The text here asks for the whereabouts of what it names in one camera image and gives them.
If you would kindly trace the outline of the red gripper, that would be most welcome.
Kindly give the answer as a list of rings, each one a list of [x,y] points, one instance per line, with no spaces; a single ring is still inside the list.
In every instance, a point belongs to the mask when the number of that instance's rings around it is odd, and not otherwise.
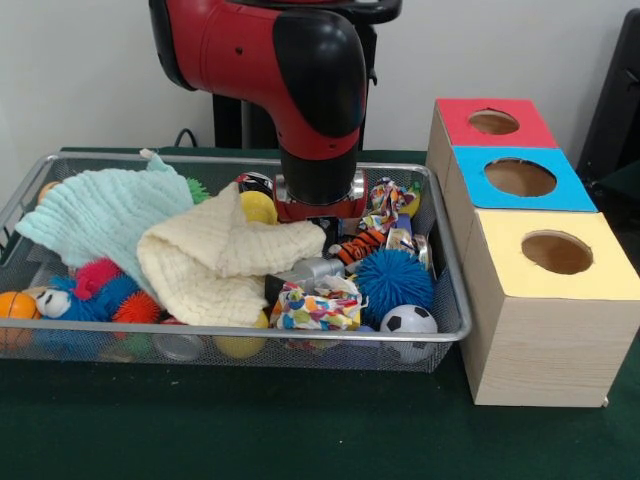
[[[273,201],[281,223],[329,217],[325,219],[324,251],[330,253],[333,247],[342,243],[341,219],[361,217],[364,213],[365,173],[362,169],[357,169],[348,195],[329,205],[311,205],[296,200],[289,194],[284,176],[277,174],[274,179]]]

